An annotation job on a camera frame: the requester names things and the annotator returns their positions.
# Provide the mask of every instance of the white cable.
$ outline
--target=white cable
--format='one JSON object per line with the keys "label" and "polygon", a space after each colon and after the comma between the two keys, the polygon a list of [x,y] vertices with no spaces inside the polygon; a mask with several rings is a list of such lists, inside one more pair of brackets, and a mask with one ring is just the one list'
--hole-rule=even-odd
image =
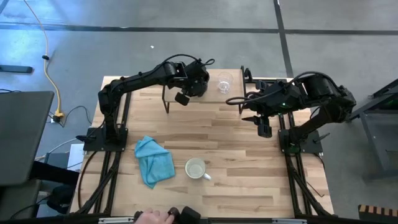
{"label": "white cable", "polygon": [[[57,147],[55,147],[55,148],[49,150],[49,152],[48,152],[47,154],[52,153],[53,151],[57,150],[57,149],[60,148],[61,146],[65,145],[65,144],[68,144],[68,143],[70,143],[71,141],[74,141],[74,140],[77,140],[77,139],[76,139],[76,138],[73,138],[73,139],[71,139],[71,140],[67,140],[66,142],[63,142],[63,143],[59,144]],[[43,158],[45,158],[45,155],[36,157],[35,160],[36,160],[36,159],[40,160],[40,159],[43,159]]]}

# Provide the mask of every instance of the concrete floor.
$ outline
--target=concrete floor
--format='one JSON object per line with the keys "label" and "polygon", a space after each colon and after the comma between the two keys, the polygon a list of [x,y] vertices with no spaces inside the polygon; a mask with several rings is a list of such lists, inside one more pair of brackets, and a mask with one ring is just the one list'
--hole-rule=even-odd
{"label": "concrete floor", "polygon": [[[46,0],[29,1],[44,24],[118,27],[278,28],[272,0]],[[286,29],[398,30],[394,0],[280,0]],[[10,0],[0,12],[1,25],[36,23],[21,0]],[[186,53],[212,68],[249,67],[255,77],[286,77],[279,34],[210,32],[77,32],[49,31],[49,74],[58,84],[63,110],[84,105],[93,116],[96,93],[105,75],[135,75],[153,69],[164,58]],[[0,88],[53,90],[44,77],[45,42],[39,30],[0,30],[0,64],[28,65],[30,75],[0,73]],[[396,79],[396,35],[287,35],[294,74],[318,70],[348,87],[358,104]],[[65,128],[48,124],[38,155],[85,134],[83,110]],[[398,209],[398,181],[364,182],[379,169],[361,123],[329,124],[322,146],[335,213],[358,218],[359,204]],[[60,149],[66,151],[69,145]]]}

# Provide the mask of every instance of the clear plastic cup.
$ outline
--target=clear plastic cup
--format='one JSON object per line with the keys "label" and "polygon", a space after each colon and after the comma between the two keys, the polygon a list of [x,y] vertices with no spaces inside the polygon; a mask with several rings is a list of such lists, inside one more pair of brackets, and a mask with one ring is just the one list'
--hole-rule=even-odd
{"label": "clear plastic cup", "polygon": [[218,89],[221,93],[226,94],[229,92],[232,86],[232,82],[234,81],[234,77],[228,72],[221,72],[218,75]]}

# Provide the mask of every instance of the blue cloth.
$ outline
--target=blue cloth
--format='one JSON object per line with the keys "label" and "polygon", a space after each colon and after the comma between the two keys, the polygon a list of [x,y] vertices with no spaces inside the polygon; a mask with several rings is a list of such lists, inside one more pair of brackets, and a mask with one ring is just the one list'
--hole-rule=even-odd
{"label": "blue cloth", "polygon": [[153,138],[144,136],[143,140],[138,140],[135,154],[142,179],[148,187],[153,189],[157,182],[175,176],[172,154]]}

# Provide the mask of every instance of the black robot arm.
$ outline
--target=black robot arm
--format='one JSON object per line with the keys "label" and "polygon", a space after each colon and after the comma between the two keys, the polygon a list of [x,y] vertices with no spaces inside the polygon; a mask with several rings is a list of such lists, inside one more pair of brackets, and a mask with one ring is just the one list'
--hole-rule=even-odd
{"label": "black robot arm", "polygon": [[259,116],[243,118],[258,126],[258,135],[270,138],[272,130],[269,117],[278,114],[319,106],[319,113],[301,126],[289,129],[288,144],[298,144],[306,140],[308,134],[327,123],[340,123],[352,112],[356,102],[352,93],[344,86],[337,86],[324,73],[305,72],[290,82],[279,80],[268,86],[257,81],[256,89],[245,97],[234,97],[226,101],[228,105],[243,104],[243,109],[257,112]]}
{"label": "black robot arm", "polygon": [[[172,57],[187,56],[194,58],[188,65],[183,62],[168,62]],[[168,88],[181,88],[177,93],[176,101],[187,105],[189,97],[202,96],[207,90],[209,74],[205,65],[211,65],[214,59],[202,63],[200,59],[189,55],[174,55],[157,65],[153,70],[131,77],[121,77],[106,85],[99,93],[99,108],[104,114],[104,129],[106,142],[117,144],[120,141],[119,128],[116,124],[116,112],[123,94],[139,90],[152,85],[163,85]]]}

